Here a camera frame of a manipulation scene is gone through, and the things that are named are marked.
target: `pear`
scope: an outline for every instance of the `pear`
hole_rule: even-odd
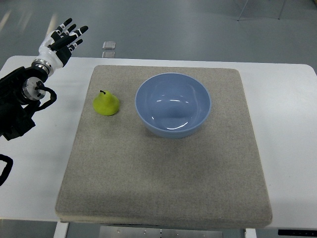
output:
[[[118,98],[109,91],[100,90],[99,95],[93,101],[95,111],[104,116],[111,116],[119,110]]]

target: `small metal object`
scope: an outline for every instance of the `small metal object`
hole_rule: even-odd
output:
[[[104,51],[102,58],[114,58],[114,51]]]
[[[113,50],[115,47],[115,42],[114,41],[105,41],[103,50]]]

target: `felt pad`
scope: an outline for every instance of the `felt pad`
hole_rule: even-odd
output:
[[[135,110],[139,86],[164,72],[189,75],[211,94],[210,116],[189,137],[157,137]],[[120,100],[117,114],[94,111],[100,90]],[[272,212],[239,72],[97,66],[55,210],[65,222],[192,230],[268,225]]]

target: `blue bowl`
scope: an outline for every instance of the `blue bowl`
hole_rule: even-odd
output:
[[[163,73],[145,81],[135,96],[135,107],[145,127],[165,138],[193,134],[211,111],[208,90],[180,73]]]

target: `robotic hand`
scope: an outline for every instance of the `robotic hand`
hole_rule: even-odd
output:
[[[88,30],[83,26],[73,31],[75,24],[66,30],[71,21],[68,19],[46,36],[31,67],[17,68],[0,79],[0,136],[11,140],[24,135],[35,126],[33,114],[56,101],[56,93],[43,83],[55,70],[67,64],[73,50],[83,40],[73,42]],[[40,106],[46,92],[50,93],[50,99]]]

